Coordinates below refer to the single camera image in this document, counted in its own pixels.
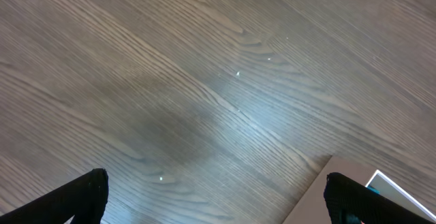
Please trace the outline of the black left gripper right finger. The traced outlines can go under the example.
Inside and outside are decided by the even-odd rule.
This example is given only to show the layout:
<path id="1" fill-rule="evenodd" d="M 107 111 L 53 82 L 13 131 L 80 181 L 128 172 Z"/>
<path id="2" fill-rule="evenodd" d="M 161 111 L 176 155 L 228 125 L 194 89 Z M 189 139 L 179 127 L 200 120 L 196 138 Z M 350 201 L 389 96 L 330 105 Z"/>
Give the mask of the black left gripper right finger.
<path id="1" fill-rule="evenodd" d="M 327 175 L 324 199 L 332 224 L 432 223 L 338 172 Z"/>

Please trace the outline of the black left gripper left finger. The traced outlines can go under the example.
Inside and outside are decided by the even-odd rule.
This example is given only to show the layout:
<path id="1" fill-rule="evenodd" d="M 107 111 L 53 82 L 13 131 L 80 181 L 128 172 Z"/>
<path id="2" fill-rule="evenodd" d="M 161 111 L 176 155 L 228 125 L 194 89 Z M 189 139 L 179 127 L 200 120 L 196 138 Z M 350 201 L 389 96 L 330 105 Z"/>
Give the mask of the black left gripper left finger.
<path id="1" fill-rule="evenodd" d="M 1 216 L 1 224 L 100 224 L 108 203 L 108 174 L 96 168 Z"/>

